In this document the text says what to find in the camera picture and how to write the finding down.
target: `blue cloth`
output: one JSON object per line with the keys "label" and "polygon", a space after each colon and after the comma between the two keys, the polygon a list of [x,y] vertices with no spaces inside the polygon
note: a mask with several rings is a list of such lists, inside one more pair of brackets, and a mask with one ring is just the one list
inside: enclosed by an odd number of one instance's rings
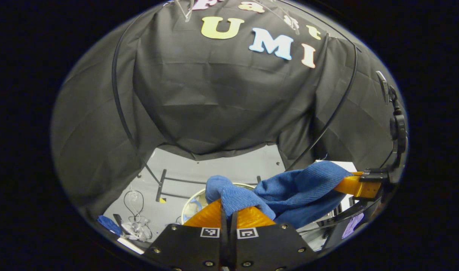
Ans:
{"label": "blue cloth", "polygon": [[263,180],[252,192],[236,187],[225,177],[213,176],[206,184],[206,200],[211,203],[221,198],[228,216],[234,211],[258,206],[276,223],[289,223],[300,228],[340,204],[345,194],[333,188],[350,175],[335,163],[321,161],[305,169],[284,172]]}
{"label": "blue cloth", "polygon": [[97,218],[97,221],[101,223],[102,226],[104,226],[106,229],[112,230],[117,235],[122,235],[122,230],[119,228],[119,226],[107,216],[99,216],[99,218]]}

